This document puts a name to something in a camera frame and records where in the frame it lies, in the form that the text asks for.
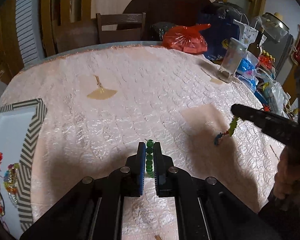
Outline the right hand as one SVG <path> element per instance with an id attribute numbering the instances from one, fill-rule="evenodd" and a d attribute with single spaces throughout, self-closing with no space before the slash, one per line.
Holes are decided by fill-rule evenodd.
<path id="1" fill-rule="evenodd" d="M 300 165 L 292 164 L 289 161 L 289 154 L 294 150 L 285 146 L 281 155 L 280 161 L 277 165 L 277 173 L 274 177 L 273 195 L 276 198 L 284 199 L 286 195 L 293 192 L 293 184 L 300 180 Z"/>

